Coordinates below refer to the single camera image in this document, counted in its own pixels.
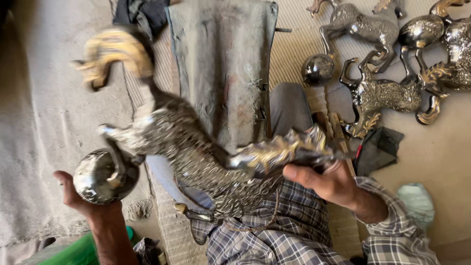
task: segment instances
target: dusty cloth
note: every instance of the dusty cloth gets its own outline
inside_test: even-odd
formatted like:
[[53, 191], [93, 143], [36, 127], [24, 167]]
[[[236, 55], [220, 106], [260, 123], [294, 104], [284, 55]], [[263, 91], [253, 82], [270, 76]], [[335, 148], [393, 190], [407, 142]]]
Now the dusty cloth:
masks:
[[[0, 247], [28, 239], [88, 230], [63, 205], [55, 170], [73, 174], [78, 162], [104, 147], [102, 123], [125, 127], [133, 104], [121, 65], [110, 86], [91, 93], [68, 62], [83, 58], [85, 42], [110, 26], [109, 1], [18, 0], [0, 47]], [[127, 219], [149, 214], [151, 191], [143, 169], [123, 201]]]
[[278, 5], [194, 0], [170, 6], [167, 16], [180, 95], [206, 131], [229, 152], [264, 139]]

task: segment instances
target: gold tail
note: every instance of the gold tail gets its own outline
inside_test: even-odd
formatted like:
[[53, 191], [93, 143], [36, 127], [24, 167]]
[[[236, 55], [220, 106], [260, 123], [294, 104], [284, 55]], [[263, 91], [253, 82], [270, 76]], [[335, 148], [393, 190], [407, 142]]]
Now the gold tail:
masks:
[[429, 125], [440, 113], [440, 98], [437, 96], [430, 96], [430, 106], [426, 112], [419, 110], [415, 117], [417, 121], [422, 125]]

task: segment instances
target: gray cloth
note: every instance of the gray cloth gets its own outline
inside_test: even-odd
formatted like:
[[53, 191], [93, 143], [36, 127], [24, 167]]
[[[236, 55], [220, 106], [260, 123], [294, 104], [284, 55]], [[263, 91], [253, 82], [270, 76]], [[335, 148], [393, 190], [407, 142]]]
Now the gray cloth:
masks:
[[274, 2], [193, 0], [167, 8], [182, 98], [221, 146], [266, 137]]
[[270, 122], [273, 135], [285, 135], [292, 127], [303, 132], [314, 126], [301, 85], [276, 85], [270, 94]]
[[363, 140], [360, 156], [355, 161], [355, 172], [368, 176], [371, 172], [396, 164], [399, 142], [404, 135], [392, 129], [380, 127]]

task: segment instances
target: metal sphere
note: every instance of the metal sphere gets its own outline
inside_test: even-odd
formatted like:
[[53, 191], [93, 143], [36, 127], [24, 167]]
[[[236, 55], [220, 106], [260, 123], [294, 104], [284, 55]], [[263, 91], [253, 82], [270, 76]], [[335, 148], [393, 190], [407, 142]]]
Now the metal sphere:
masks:
[[315, 54], [304, 61], [301, 74], [304, 83], [309, 85], [322, 85], [332, 78], [334, 70], [333, 60], [326, 54]]
[[128, 196], [138, 182], [139, 168], [132, 163], [126, 163], [126, 167], [123, 182], [112, 185], [108, 181], [115, 171], [111, 154], [106, 149], [96, 150], [80, 161], [73, 176], [73, 184], [80, 197], [87, 202], [110, 204]]

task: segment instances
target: worn fabric sheet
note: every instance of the worn fabric sheet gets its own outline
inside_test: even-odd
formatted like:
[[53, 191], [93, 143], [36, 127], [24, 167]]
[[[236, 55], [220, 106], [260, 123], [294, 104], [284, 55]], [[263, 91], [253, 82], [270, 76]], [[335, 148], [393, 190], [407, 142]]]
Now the worn fabric sheet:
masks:
[[[126, 126], [133, 115], [121, 65], [97, 93], [85, 90], [81, 74], [68, 65], [83, 58], [93, 34], [111, 25], [109, 1], [15, 4], [14, 23], [0, 45], [0, 247], [87, 230], [84, 217], [62, 204], [62, 186], [52, 173], [73, 174], [86, 154], [104, 147], [98, 125]], [[127, 219], [141, 218], [152, 205], [142, 173], [123, 201]]]

